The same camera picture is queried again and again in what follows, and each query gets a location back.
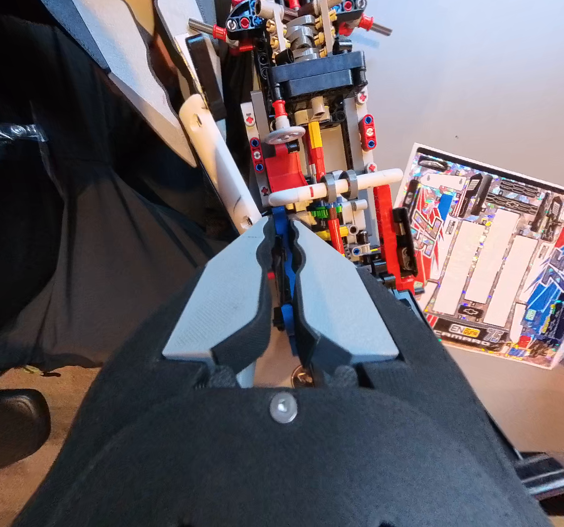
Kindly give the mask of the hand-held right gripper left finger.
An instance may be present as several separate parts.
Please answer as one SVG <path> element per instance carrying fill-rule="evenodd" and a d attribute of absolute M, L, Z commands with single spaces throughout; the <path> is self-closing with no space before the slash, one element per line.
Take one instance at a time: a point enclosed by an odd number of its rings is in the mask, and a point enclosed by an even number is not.
<path fill-rule="evenodd" d="M 270 340 L 272 217 L 255 225 L 204 267 L 166 343 L 166 359 L 246 372 Z"/>

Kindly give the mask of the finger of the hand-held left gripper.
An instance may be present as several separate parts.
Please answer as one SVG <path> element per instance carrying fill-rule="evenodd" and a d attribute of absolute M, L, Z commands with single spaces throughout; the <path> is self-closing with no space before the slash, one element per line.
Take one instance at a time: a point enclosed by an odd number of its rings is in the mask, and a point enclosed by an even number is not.
<path fill-rule="evenodd" d="M 166 51 L 178 70 L 182 95 L 197 92 L 194 64 L 188 52 L 187 37 L 197 31 L 189 27 L 189 19 L 204 22 L 196 0 L 154 0 L 156 26 Z"/>
<path fill-rule="evenodd" d="M 195 168 L 197 161 L 156 77 L 149 49 L 123 0 L 72 0 L 110 72 L 109 79 L 166 145 Z"/>

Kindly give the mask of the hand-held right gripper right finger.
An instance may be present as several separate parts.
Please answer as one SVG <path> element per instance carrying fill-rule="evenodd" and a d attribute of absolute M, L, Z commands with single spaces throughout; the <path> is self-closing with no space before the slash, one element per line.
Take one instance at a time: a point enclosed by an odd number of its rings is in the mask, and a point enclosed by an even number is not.
<path fill-rule="evenodd" d="M 301 221 L 291 226 L 294 329 L 303 366 L 396 359 L 398 347 L 356 267 Z"/>

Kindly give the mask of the toy brick car model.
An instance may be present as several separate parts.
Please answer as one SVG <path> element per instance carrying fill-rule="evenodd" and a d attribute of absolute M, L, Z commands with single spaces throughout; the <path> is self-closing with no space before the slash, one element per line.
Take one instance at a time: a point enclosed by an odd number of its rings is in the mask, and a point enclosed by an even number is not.
<path fill-rule="evenodd" d="M 273 324 L 296 349 L 290 219 L 300 220 L 353 263 L 399 292 L 416 293 L 421 267 L 412 204 L 391 207 L 377 172 L 373 116 L 365 110 L 367 66 L 350 39 L 356 29 L 391 35 L 367 16 L 367 0 L 231 0 L 223 24 L 193 17 L 190 30 L 250 52 L 254 89 L 241 103 L 254 167 L 251 185 L 277 231 Z"/>

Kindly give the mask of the person's grey pants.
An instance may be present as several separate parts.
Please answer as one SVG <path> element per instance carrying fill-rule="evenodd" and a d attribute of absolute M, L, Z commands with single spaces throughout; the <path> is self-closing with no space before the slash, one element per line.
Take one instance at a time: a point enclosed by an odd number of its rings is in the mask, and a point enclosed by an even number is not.
<path fill-rule="evenodd" d="M 227 216 L 56 27 L 1 16 L 1 372 L 102 365 L 230 240 Z"/>

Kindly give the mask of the shiny sticker sheet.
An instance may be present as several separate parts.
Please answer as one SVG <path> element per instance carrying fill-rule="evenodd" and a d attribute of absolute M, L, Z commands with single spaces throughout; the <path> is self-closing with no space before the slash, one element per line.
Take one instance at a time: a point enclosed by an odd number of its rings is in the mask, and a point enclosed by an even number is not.
<path fill-rule="evenodd" d="M 438 339 L 553 369 L 563 363 L 563 186 L 414 143 L 395 202 Z"/>

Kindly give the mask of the person's black shoe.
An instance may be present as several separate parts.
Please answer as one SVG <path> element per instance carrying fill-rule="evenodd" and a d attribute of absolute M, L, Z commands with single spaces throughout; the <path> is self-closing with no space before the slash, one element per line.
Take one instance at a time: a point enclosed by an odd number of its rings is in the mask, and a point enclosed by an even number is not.
<path fill-rule="evenodd" d="M 1 469 L 39 450 L 50 432 L 50 410 L 41 392 L 1 390 Z"/>

